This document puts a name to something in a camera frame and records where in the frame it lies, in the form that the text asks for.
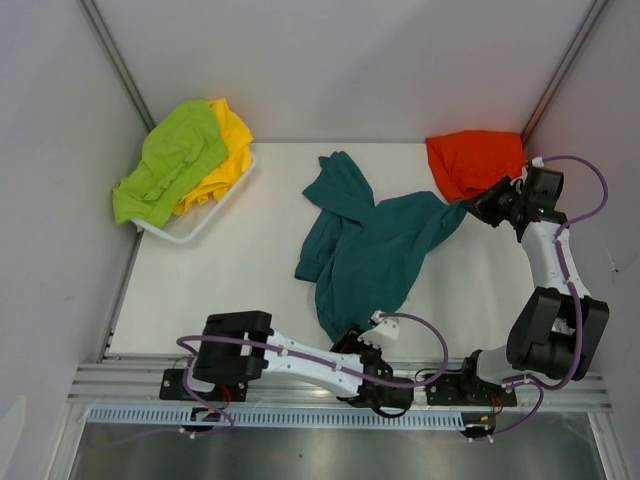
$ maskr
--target clothing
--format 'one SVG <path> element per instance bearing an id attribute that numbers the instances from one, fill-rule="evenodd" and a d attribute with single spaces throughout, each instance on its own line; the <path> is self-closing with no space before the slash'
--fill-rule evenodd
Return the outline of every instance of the clothing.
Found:
<path id="1" fill-rule="evenodd" d="M 180 199 L 173 209 L 176 215 L 185 213 L 196 201 L 200 205 L 207 202 L 210 194 L 220 201 L 251 165 L 249 143 L 253 141 L 253 135 L 249 128 L 229 109 L 224 98 L 209 101 L 208 105 L 218 119 L 222 140 L 227 146 L 229 156 Z"/>
<path id="2" fill-rule="evenodd" d="M 145 139 L 135 171 L 114 187 L 116 223 L 141 218 L 162 227 L 178 201 L 228 153 L 205 100 L 178 106 Z"/>
<path id="3" fill-rule="evenodd" d="M 449 202 L 479 195 L 504 176 L 517 178 L 525 165 L 520 135 L 465 130 L 427 138 L 429 166 Z"/>
<path id="4" fill-rule="evenodd" d="M 400 308 L 427 252 L 458 228 L 466 212 L 432 192 L 376 206 L 345 152 L 320 157 L 320 166 L 303 194 L 322 212 L 304 241 L 295 277 L 316 283 L 318 320 L 335 341 L 352 324 L 371 328 L 374 311 Z"/>

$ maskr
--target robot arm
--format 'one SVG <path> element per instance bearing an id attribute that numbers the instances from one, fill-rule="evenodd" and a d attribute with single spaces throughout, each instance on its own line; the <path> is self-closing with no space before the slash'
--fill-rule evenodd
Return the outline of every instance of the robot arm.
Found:
<path id="1" fill-rule="evenodd" d="M 507 344 L 478 352 L 475 374 L 481 380 L 500 384 L 504 378 L 527 371 L 562 378 L 573 361 L 577 321 L 583 325 L 583 344 L 573 380 L 584 377 L 591 364 L 609 309 L 606 303 L 592 299 L 580 280 L 569 248 L 569 230 L 557 235 L 567 220 L 564 213 L 555 210 L 563 183 L 561 172 L 530 166 L 522 179 L 505 177 L 465 202 L 467 210 L 485 223 L 496 227 L 507 220 L 513 226 L 529 259 L 535 286 Z M 575 318 L 575 300 L 566 285 L 567 277 L 576 287 L 581 319 Z"/>
<path id="2" fill-rule="evenodd" d="M 282 376 L 318 385 L 354 407 L 371 408 L 377 412 L 382 408 L 408 410 L 413 403 L 413 389 L 385 387 L 341 371 L 348 368 L 381 380 L 411 383 L 407 378 L 393 375 L 393 369 L 382 359 L 378 348 L 380 341 L 392 340 L 394 334 L 397 337 L 398 329 L 393 328 L 394 323 L 385 319 L 364 333 L 352 328 L 327 352 L 271 329 L 271 315 L 265 312 L 210 315 L 203 336 L 252 340 L 275 348 L 203 342 L 191 373 L 190 385 L 195 390 L 213 391 L 216 384 L 246 385 L 263 374 Z M 296 355 L 289 355 L 288 350 L 295 351 Z M 327 364 L 301 358 L 304 355 Z"/>

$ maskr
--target white table surface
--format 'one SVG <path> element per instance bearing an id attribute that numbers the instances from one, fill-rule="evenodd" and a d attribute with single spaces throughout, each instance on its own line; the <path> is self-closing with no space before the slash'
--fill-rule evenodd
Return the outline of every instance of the white table surface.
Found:
<path id="1" fill-rule="evenodd" d="M 254 144 L 259 164 L 235 198 L 192 244 L 145 234 L 110 354 L 170 354 L 181 335 L 199 334 L 208 315 L 263 310 L 272 327 L 308 345 L 331 340 L 315 313 L 315 284 L 293 277 L 302 242 L 320 210 L 302 196 L 319 174 L 318 156 L 344 150 L 380 200 L 418 190 L 439 196 L 423 144 Z M 533 292 L 531 270 L 507 224 L 493 229 L 467 215 L 427 254 L 400 311 L 432 322 L 452 357 L 506 342 Z M 403 321 L 390 361 L 434 360 L 438 341 Z"/>

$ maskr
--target white wall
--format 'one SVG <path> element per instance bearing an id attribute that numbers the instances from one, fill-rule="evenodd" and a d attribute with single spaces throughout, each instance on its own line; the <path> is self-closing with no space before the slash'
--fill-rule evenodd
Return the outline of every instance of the white wall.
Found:
<path id="1" fill-rule="evenodd" d="M 132 245 L 110 188 L 145 132 L 71 0 L 0 2 L 0 415 L 28 398 L 8 479 L 41 478 L 77 364 Z"/>
<path id="2" fill-rule="evenodd" d="M 533 137 L 531 152 L 573 153 L 606 175 L 609 204 L 572 229 L 572 250 L 592 294 L 612 315 L 596 367 L 605 380 L 630 457 L 640 452 L 640 4 L 615 0 Z M 588 170 L 566 164 L 561 206 L 571 215 L 598 202 Z M 636 463 L 637 478 L 640 465 Z"/>
<path id="3" fill-rule="evenodd" d="M 156 121 L 228 97 L 260 141 L 520 131 L 591 0 L 98 0 Z"/>

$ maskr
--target gray floor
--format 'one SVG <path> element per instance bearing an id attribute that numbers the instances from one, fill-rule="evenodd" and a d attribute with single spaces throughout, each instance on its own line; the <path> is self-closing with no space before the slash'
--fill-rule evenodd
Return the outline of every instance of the gray floor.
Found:
<path id="1" fill-rule="evenodd" d="M 150 428 L 87 425 L 72 478 L 605 479 L 586 415 L 538 414 L 493 445 L 468 445 L 455 432 L 239 428 L 193 441 L 166 432 L 109 446 Z"/>

